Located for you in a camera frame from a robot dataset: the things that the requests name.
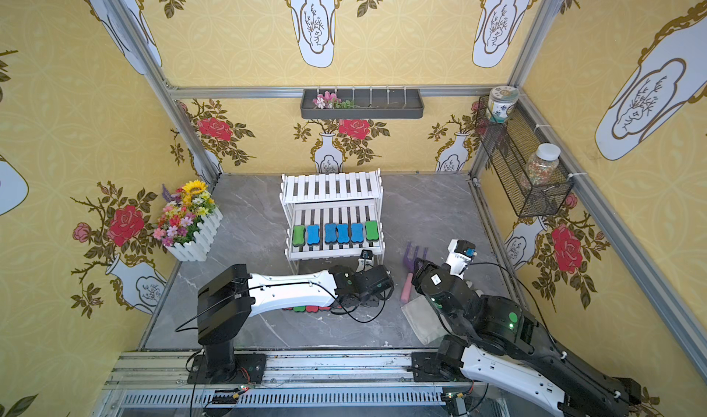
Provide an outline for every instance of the garden tool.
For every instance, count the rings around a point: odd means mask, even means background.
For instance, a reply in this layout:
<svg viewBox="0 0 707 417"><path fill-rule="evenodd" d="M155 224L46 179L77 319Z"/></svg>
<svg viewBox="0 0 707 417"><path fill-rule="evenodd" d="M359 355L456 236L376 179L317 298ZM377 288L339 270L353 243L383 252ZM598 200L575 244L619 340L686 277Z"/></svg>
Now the garden tool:
<svg viewBox="0 0 707 417"><path fill-rule="evenodd" d="M402 289L402 293L400 294L400 302L404 304L408 303L410 301L410 291L412 290L412 275L415 273L415 259L417 259L417 252L420 250L420 246L416 245L415 246L415 255L412 257L412 259L408 258L408 254L410 253L410 247L412 246L411 242L407 243L407 248L405 249L405 255L402 256L402 264L407 268L408 274L407 274L407 280L405 280L405 286ZM425 250L422 252L422 259L427 259L427 247L425 247Z"/></svg>

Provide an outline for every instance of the wall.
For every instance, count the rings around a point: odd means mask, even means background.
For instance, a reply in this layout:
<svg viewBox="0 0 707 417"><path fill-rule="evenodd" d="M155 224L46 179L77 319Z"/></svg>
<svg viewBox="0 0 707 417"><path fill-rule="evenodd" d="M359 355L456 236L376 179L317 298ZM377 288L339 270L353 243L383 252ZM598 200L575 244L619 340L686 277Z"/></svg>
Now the wall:
<svg viewBox="0 0 707 417"><path fill-rule="evenodd" d="M208 155L226 173L314 173L317 171L314 155L322 147L323 129L339 135L333 144L341 150L344 171L377 168L386 172L433 171L445 163L449 155L444 150L451 148L456 138L466 143L456 156L459 160L452 158L446 164L454 170L468 170L479 147L471 133L475 97L424 98L425 112L419 120L328 123L303 120L299 102L297 99L192 100L182 104ZM175 143L180 141L181 137L177 137ZM172 151L180 147L172 146ZM189 167L189 157L184 159Z"/></svg>
<svg viewBox="0 0 707 417"><path fill-rule="evenodd" d="M707 326L707 0L580 3L555 21L526 92Z"/></svg>
<svg viewBox="0 0 707 417"><path fill-rule="evenodd" d="M707 35L706 6L567 0L524 86L703 324L707 104L697 97L707 68L695 51ZM482 183L553 335L606 373L646 386L642 416L704 414L703 380L581 201L572 194L557 216L523 223L495 175L485 172Z"/></svg>
<svg viewBox="0 0 707 417"><path fill-rule="evenodd" d="M539 9L539 0L128 1L144 6L165 74L182 87L506 83Z"/></svg>
<svg viewBox="0 0 707 417"><path fill-rule="evenodd" d="M707 386L576 195L557 216L519 220L491 170L482 190L552 335L604 373L644 386L634 415L702 415Z"/></svg>
<svg viewBox="0 0 707 417"><path fill-rule="evenodd" d="M175 263L142 224L194 171L84 0L0 2L0 404L86 416Z"/></svg>

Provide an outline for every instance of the robotic arm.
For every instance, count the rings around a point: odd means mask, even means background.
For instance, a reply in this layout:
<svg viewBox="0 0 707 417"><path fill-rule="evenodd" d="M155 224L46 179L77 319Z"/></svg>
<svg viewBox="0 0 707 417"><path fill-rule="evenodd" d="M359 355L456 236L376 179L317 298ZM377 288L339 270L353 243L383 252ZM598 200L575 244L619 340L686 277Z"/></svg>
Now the robotic arm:
<svg viewBox="0 0 707 417"><path fill-rule="evenodd" d="M445 336L437 354L421 365L423 374L484 380L558 417L627 416L629 405L640 403L637 382L594 369L512 300L479 296L467 286L462 272L476 255L475 248L454 240L445 264L422 259L415 263L413 286L458 335Z"/></svg>
<svg viewBox="0 0 707 417"><path fill-rule="evenodd" d="M383 265L368 263L372 258L373 253L364 250L357 271L333 266L294 276L250 274L245 264L229 266L199 290L197 318L206 361L204 382L225 383L238 375L233 338L248 317L299 305L340 305L350 312L390 298L393 280Z"/></svg>

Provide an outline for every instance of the wire mesh basket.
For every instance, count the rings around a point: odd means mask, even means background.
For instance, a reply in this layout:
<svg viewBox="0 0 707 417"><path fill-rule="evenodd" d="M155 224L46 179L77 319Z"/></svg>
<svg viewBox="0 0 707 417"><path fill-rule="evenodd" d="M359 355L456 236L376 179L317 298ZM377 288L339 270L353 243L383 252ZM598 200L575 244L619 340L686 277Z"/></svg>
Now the wire mesh basket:
<svg viewBox="0 0 707 417"><path fill-rule="evenodd" d="M537 147L547 140L537 133L535 124L520 103L503 124L486 118L488 104L488 96L479 99L474 130L482 140L483 149L489 154L489 160L516 215L530 218L557 214L574 185L561 158L548 183L533 184L527 176L525 165Z"/></svg>

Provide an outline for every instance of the white wooden rack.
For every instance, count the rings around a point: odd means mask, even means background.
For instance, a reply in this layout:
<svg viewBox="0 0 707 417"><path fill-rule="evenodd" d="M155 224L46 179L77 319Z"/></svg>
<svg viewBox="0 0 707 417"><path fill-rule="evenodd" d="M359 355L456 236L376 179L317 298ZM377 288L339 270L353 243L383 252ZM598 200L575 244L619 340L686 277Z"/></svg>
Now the white wooden rack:
<svg viewBox="0 0 707 417"><path fill-rule="evenodd" d="M380 169L375 172L282 175L280 202L285 211L287 229L285 256L289 262L302 259L358 256L362 249L373 251L383 261L385 244L380 209L383 203L383 185ZM378 222L377 241L362 244L325 244L324 224ZM319 226L318 245L292 245L295 226Z"/></svg>

